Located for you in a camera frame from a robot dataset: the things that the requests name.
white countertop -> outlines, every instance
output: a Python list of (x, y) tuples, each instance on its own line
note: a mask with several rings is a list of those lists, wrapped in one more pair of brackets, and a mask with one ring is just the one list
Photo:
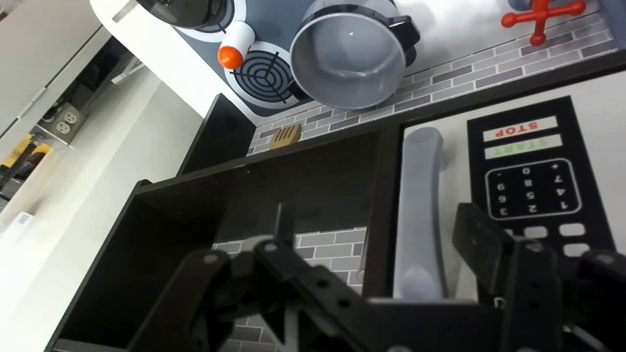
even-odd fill
[(0, 247), (3, 352), (46, 348), (136, 182), (173, 178), (200, 125), (149, 71), (104, 98), (34, 190), (28, 231)]
[(181, 37), (173, 26), (157, 20), (140, 4), (128, 6), (134, 4), (130, 0), (91, 2), (104, 28), (200, 116), (208, 116), (216, 96), (226, 94), (253, 123), (265, 121), (241, 102), (241, 98), (216, 74), (210, 65), (204, 63), (204, 59)]

control panel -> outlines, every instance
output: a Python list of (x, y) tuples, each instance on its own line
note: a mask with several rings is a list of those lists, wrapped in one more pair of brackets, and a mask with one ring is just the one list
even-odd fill
[(615, 248), (570, 98), (468, 121), (472, 198), (564, 256)]

black keypad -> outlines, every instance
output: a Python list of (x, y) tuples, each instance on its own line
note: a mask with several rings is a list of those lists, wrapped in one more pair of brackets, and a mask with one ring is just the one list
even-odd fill
[(568, 215), (582, 209), (572, 162), (566, 159), (496, 168), (488, 172), (494, 219)]

red faucet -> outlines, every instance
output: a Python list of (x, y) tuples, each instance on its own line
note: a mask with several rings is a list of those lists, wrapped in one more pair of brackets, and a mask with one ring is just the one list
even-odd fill
[(533, 10), (527, 14), (505, 14), (503, 28), (513, 28), (523, 22), (537, 22), (531, 37), (533, 47), (546, 43), (546, 22), (556, 16), (580, 16), (588, 8), (586, 0), (574, 0), (568, 6), (550, 8), (550, 0), (533, 0)]

orange knob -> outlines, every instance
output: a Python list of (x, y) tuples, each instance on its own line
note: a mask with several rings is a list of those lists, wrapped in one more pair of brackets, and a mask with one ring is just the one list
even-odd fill
[(243, 55), (235, 47), (220, 47), (218, 63), (224, 69), (235, 71), (243, 65)]

